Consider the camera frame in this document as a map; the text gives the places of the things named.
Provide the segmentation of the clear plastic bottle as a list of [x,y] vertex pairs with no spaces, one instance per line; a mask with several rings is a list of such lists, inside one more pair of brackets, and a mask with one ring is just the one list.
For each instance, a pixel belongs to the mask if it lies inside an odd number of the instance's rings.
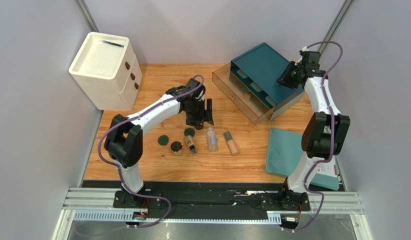
[[206,131],[207,147],[209,152],[217,152],[219,150],[217,135],[212,127],[208,127]]

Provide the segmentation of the brown foundation bottle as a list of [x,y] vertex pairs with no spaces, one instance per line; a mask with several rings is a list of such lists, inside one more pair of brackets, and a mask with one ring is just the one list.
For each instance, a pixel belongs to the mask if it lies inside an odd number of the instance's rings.
[[193,137],[191,135],[186,135],[184,137],[184,141],[186,143],[187,148],[190,150],[191,154],[193,156],[196,156],[198,154],[198,151],[197,151]]

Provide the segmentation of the transparent smoky drawer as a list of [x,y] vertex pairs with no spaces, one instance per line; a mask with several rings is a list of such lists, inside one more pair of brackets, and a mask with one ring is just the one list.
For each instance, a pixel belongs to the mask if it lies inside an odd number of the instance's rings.
[[274,117],[275,101],[238,67],[224,65],[212,73],[212,82],[254,125]]

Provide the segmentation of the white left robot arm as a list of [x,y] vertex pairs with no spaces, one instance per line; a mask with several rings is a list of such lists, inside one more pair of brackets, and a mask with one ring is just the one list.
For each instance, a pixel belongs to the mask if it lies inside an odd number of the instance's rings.
[[186,125],[197,130],[203,129],[205,123],[214,125],[212,100],[204,98],[204,80],[198,78],[202,75],[197,74],[185,85],[168,89],[159,100],[137,113],[118,114],[112,119],[108,131],[99,140],[112,160],[106,160],[100,150],[98,155],[103,162],[117,168],[122,193],[118,202],[138,208],[148,200],[142,194],[145,187],[139,161],[144,136],[151,129],[181,112],[186,114]]

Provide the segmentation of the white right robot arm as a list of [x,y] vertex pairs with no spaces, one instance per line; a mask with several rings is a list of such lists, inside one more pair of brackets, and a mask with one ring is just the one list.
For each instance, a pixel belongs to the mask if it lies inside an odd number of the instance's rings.
[[313,115],[302,135],[302,157],[278,192],[277,202],[284,210],[301,209],[305,204],[312,179],[319,167],[341,152],[351,123],[333,101],[328,73],[320,69],[321,54],[307,47],[299,53],[301,59],[291,61],[277,83],[290,89],[301,86],[309,97]]

